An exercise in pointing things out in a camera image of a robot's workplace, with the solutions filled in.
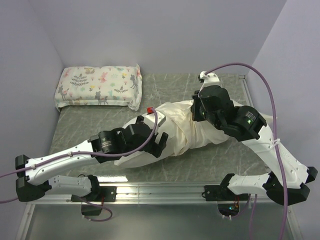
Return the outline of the cream satin pillowcase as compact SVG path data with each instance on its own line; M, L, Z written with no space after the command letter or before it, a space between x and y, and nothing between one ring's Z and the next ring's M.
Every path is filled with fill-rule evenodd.
M180 156L190 149L202 148L208 144L219 145L229 139L228 135L208 121L193 121L192 105L192 100L165 102L155 109L165 116L165 122L158 132L168 134L160 160Z

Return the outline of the white pillow insert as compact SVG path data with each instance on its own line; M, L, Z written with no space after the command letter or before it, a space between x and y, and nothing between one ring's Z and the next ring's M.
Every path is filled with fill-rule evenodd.
M129 156L121 157L119 160L116 160L114 164L122 168L137 168L155 163L160 160L161 159L159 159L159 157L156 158L150 153L138 151Z

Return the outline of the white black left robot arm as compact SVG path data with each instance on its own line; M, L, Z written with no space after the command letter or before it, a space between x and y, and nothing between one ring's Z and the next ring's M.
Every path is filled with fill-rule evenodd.
M17 156L15 189L20 202L31 202L45 195L68 194L98 201L102 188L96 176L66 177L61 173L76 167L117 161L134 153L148 153L160 157L169 135L159 134L143 121L125 128L101 131L88 140L67 150L39 158Z

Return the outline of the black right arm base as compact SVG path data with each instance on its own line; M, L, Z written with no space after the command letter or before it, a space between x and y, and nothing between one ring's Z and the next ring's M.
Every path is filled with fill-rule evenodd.
M201 196L206 202L217 202L218 212L222 218L232 220L244 213L249 206L251 195L248 193L235 194L229 188L230 180L234 173L228 173L220 184L204 186Z

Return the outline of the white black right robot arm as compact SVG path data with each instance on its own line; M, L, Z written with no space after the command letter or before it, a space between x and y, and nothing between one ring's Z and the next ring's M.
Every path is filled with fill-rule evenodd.
M216 190L221 201L250 194L267 195L273 202L294 205L307 200L318 174L315 167L301 164L279 140L274 139L266 119L255 108L235 106L228 91L218 85L196 90L192 95L192 120L208 123L250 148L270 169L261 175L228 173Z

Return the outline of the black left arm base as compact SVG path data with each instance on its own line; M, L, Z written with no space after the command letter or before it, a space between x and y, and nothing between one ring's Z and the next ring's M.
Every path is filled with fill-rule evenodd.
M71 202L85 203L81 206L81 214L83 218L92 222L104 222L112 218L113 212L105 206L105 203L113 203L116 201L116 186L100 186L98 178L93 175L80 174L78 178L89 180L90 192L85 196L71 195ZM109 212L109 217L105 219L93 219L98 217L102 210Z

